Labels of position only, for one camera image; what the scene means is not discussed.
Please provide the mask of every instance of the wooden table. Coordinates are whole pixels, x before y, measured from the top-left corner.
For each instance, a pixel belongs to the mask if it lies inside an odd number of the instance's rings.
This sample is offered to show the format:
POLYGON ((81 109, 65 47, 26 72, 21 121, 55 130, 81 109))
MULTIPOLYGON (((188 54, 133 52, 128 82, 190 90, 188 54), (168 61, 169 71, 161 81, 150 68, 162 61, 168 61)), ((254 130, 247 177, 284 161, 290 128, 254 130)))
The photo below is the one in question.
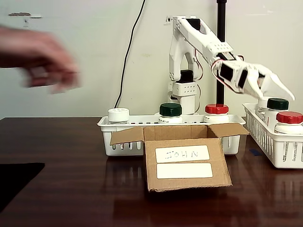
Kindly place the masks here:
POLYGON ((0 165, 0 201, 33 178, 1 227, 303 226, 303 171, 274 169, 251 137, 226 157, 233 187, 150 194, 141 157, 105 156, 98 120, 0 121, 0 164, 38 163, 0 165))

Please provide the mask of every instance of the white plastic basket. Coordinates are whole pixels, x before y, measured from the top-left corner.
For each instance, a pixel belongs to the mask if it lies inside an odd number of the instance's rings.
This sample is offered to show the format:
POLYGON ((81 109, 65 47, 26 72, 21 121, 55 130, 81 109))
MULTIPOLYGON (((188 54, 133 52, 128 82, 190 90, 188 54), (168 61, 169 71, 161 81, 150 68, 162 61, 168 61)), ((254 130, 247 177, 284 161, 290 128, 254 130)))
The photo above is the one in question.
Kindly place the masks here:
POLYGON ((276 168, 303 168, 303 135, 278 134, 255 114, 256 104, 243 104, 246 127, 264 154, 276 168))
MULTIPOLYGON (((245 124, 245 121, 236 115, 228 115, 230 123, 245 124)), ((209 125, 204 123, 204 115, 183 115, 183 124, 162 124, 158 123, 159 116, 157 115, 139 115, 129 116, 128 124, 109 124, 108 118, 103 117, 97 123, 103 133, 105 152, 107 156, 134 156, 143 155, 142 142, 132 142, 126 144, 118 144, 110 146, 111 133, 130 129, 135 126, 155 126, 155 125, 209 125)), ((239 151, 240 136, 229 136, 221 138, 223 151, 226 155, 235 155, 239 151)))

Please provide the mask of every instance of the red bottle cap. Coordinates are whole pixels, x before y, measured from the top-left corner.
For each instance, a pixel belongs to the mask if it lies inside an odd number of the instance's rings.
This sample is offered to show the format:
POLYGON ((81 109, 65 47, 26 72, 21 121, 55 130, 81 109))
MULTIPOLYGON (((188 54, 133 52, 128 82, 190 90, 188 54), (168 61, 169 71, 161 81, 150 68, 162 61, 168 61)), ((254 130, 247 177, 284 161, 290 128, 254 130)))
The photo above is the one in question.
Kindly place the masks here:
POLYGON ((283 111, 276 115, 278 122, 286 124, 301 124, 303 122, 303 115, 298 112, 283 111))
POLYGON ((226 114, 228 111, 228 106, 223 104, 208 104, 205 107, 205 112, 208 114, 226 114))

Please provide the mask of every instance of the blurred hand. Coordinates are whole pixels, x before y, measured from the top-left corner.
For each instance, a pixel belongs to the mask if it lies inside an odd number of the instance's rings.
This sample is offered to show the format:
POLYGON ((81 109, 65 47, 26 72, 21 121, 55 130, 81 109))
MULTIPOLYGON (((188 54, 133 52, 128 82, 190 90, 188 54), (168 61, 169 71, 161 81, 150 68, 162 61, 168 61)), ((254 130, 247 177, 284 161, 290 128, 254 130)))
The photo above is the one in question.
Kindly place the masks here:
POLYGON ((60 91, 78 85, 77 66, 54 37, 0 27, 0 68, 15 67, 26 71, 28 87, 56 84, 60 91))

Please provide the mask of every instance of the open cardboard box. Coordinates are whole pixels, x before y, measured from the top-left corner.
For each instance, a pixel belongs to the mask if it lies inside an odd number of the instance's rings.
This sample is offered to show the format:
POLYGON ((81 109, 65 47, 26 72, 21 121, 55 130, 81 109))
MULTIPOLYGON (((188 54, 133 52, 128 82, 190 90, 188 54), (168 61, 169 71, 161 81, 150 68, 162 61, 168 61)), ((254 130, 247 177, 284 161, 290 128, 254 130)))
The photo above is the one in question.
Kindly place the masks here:
POLYGON ((148 191, 228 187, 221 137, 247 135, 238 123, 148 126, 113 132, 110 145, 142 141, 148 191))

